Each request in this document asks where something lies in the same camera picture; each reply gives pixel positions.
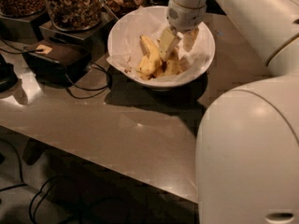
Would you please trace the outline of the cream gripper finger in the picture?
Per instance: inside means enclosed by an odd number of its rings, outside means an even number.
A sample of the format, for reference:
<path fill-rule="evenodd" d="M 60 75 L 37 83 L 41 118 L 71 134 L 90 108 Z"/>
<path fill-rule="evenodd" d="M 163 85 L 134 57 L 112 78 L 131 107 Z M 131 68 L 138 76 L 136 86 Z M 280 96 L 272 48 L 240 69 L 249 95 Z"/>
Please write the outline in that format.
<path fill-rule="evenodd" d="M 183 34 L 183 48 L 187 52 L 192 50 L 192 47 L 195 43 L 198 33 L 199 33 L 199 28 L 196 27 L 195 29 Z"/>
<path fill-rule="evenodd" d="M 170 27 L 163 29 L 159 40 L 159 54 L 163 61 L 168 59 L 180 40 L 181 38 Z"/>

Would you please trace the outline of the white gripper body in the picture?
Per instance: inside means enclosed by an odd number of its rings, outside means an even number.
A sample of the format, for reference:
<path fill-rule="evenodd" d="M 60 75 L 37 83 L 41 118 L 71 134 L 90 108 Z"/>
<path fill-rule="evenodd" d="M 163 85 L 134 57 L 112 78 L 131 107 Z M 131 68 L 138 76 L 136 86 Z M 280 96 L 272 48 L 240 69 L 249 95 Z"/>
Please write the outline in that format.
<path fill-rule="evenodd" d="M 166 18 L 169 25 L 177 32 L 186 33 L 194 30 L 204 18 L 206 5 L 199 8 L 182 7 L 175 0 L 168 2 Z"/>

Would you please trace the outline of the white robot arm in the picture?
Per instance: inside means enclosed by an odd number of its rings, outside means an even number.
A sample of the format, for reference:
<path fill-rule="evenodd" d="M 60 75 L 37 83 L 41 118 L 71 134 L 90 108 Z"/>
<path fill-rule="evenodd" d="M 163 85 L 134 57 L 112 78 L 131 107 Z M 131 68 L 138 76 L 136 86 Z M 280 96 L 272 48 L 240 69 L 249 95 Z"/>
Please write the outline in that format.
<path fill-rule="evenodd" d="M 299 224 L 299 0 L 216 0 L 271 76 L 227 91 L 196 143 L 200 224 Z M 169 0 L 188 32 L 206 0 Z"/>

